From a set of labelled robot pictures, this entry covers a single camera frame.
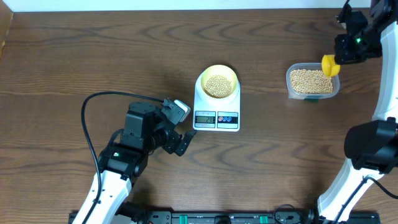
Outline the yellow measuring scoop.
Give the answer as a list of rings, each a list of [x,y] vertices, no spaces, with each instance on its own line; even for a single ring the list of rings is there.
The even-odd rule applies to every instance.
[[[335,62],[334,55],[324,55],[322,58],[322,72],[328,77],[337,76],[340,72],[340,65]]]

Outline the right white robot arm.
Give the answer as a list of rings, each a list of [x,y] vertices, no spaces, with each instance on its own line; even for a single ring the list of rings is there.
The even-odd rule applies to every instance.
[[[372,1],[369,16],[346,2],[336,16],[346,32],[335,37],[335,53],[322,58],[326,77],[342,65],[379,57],[382,73],[372,120],[347,132],[343,167],[319,196],[311,223],[346,223],[367,189],[397,167],[397,1]]]

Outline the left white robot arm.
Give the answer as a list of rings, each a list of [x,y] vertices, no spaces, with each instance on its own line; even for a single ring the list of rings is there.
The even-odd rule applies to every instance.
[[[113,133],[99,155],[98,173],[74,223],[110,223],[156,149],[182,156],[196,132],[179,134],[175,127],[189,113],[180,100],[166,99],[161,107],[131,103],[124,128]]]

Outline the white digital kitchen scale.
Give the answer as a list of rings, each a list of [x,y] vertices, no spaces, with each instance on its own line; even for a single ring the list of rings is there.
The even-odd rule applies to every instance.
[[[241,124],[241,86],[234,72],[226,74],[232,78],[232,93],[225,98],[213,98],[202,87],[205,72],[195,84],[193,128],[198,131],[238,132]]]

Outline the soybeans in bowl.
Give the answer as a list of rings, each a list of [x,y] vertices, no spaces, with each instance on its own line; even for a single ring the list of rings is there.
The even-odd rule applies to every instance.
[[[222,75],[213,75],[206,81],[204,90],[213,98],[226,98],[233,92],[233,83]]]

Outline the yellow plastic bowl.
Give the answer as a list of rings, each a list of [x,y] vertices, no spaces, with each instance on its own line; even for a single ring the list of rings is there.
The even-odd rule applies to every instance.
[[[226,98],[237,89],[238,78],[232,68],[212,65],[202,73],[200,86],[212,98]]]

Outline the clear container of soybeans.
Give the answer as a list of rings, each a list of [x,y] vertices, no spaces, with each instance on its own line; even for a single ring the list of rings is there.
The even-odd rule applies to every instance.
[[[296,63],[286,73],[290,99],[320,100],[334,97],[340,90],[338,75],[326,77],[321,63]]]

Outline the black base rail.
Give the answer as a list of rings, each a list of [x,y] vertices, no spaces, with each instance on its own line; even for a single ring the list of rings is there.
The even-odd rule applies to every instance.
[[[147,223],[147,224],[275,224],[306,223],[295,212],[272,213],[172,213],[149,212],[146,218],[135,220],[127,215],[116,215],[112,223]]]

